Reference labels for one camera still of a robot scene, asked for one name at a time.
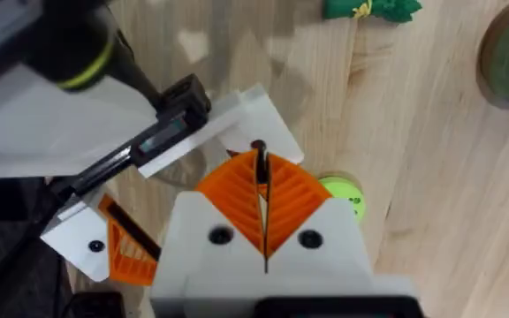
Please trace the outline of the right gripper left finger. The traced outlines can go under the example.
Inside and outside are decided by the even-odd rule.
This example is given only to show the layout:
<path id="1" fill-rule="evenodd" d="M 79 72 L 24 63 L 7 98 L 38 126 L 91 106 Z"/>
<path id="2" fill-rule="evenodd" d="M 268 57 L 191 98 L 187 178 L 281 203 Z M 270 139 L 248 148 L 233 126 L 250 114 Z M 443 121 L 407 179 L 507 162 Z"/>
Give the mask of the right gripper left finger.
<path id="1" fill-rule="evenodd" d="M 263 269 L 264 228 L 255 149 L 235 155 L 192 191 L 179 193 L 150 289 L 152 301 L 182 301 L 192 278 Z"/>

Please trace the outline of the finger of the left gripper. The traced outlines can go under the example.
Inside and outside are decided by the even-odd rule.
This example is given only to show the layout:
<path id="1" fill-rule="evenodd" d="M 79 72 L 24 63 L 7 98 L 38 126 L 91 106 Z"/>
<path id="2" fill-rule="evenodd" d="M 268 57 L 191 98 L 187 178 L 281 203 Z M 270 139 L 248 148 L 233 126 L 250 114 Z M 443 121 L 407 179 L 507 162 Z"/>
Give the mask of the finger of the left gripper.
<path id="1" fill-rule="evenodd" d="M 205 126 L 153 157 L 138 171 L 148 178 L 214 138 L 224 148 L 239 153 L 248 151 L 253 141 L 262 140 L 274 155 L 292 163 L 304 160 L 304 153 L 285 121 L 263 86 L 257 84 L 243 92 L 231 92 L 213 102 Z"/>

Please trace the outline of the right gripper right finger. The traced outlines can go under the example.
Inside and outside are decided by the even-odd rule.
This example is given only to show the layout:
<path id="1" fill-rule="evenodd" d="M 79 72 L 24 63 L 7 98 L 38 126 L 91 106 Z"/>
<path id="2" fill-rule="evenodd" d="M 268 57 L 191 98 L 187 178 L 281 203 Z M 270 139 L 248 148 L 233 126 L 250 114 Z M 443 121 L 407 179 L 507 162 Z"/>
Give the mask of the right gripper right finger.
<path id="1" fill-rule="evenodd" d="M 366 203 L 347 177 L 316 178 L 270 155 L 264 290 L 272 296 L 368 292 L 373 273 L 359 228 Z"/>

